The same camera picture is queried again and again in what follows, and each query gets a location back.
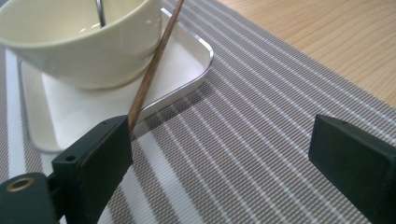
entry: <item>cup rim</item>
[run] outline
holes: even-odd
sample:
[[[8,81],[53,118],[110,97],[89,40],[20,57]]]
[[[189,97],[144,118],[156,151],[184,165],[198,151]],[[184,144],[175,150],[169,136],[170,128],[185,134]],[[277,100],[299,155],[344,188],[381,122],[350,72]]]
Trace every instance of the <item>cup rim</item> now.
[[[86,35],[81,35],[81,36],[73,36],[73,37],[67,37],[59,40],[54,40],[54,41],[47,41],[47,42],[35,42],[35,43],[26,43],[26,42],[17,42],[17,41],[12,41],[9,39],[4,39],[2,36],[0,36],[0,44],[4,45],[5,47],[8,48],[14,48],[14,49],[43,49],[43,48],[50,48],[53,46],[61,46],[61,45],[66,45],[66,44],[71,44],[76,41],[88,39],[95,37],[96,35],[99,36],[102,33],[108,32],[110,29],[114,29],[116,26],[119,26],[121,23],[126,21],[129,17],[132,17],[134,14],[137,13],[137,11],[141,8],[144,7],[149,1],[153,0],[143,0],[143,2],[138,6],[135,7],[133,10],[131,10],[129,13],[123,15],[116,21],[113,21],[110,24],[107,24],[106,26],[102,27],[100,30],[91,32]],[[0,12],[4,10],[4,8],[8,7],[8,3],[11,3],[12,1],[7,1],[2,7],[0,7]]]

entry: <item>screw hole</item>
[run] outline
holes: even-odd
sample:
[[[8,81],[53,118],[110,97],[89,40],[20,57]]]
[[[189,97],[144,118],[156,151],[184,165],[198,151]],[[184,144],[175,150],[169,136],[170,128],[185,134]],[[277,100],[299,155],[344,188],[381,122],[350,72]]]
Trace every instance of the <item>screw hole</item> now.
[[[66,161],[73,161],[73,160],[75,160],[76,159],[76,157],[75,156],[68,156],[68,157],[66,157]]]
[[[35,180],[32,177],[23,177],[21,179],[15,180],[12,183],[10,183],[9,185],[7,185],[7,191],[8,192],[16,192],[16,191],[20,191],[22,189],[26,189],[29,186],[31,186],[34,182],[35,182]]]

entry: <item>white tray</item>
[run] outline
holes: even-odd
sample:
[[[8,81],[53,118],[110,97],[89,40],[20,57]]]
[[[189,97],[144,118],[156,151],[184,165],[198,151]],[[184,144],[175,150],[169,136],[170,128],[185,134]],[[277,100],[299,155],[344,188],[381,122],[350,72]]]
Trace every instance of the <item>white tray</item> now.
[[[163,9],[163,27],[170,14]],[[139,121],[195,90],[205,80],[212,48],[177,24],[153,79]],[[21,64],[30,138],[42,151],[62,151],[97,123],[128,113],[142,80],[106,91],[84,91]]]

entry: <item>metal ring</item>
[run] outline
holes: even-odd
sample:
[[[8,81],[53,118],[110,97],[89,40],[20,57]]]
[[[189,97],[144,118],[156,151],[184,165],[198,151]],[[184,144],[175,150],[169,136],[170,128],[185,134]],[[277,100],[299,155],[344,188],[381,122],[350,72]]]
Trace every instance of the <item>metal ring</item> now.
[[[12,181],[11,183],[9,183],[7,185],[7,191],[8,192],[16,192],[16,191],[23,190],[23,189],[26,189],[29,186],[31,186],[34,182],[35,182],[35,180],[30,176],[19,178],[17,180]]]

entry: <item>wooden table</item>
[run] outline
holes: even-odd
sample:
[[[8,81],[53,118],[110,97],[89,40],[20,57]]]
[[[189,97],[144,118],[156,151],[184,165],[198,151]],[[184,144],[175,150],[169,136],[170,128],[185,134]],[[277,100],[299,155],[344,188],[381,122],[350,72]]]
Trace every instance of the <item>wooden table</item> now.
[[[396,107],[396,1],[219,1]]]

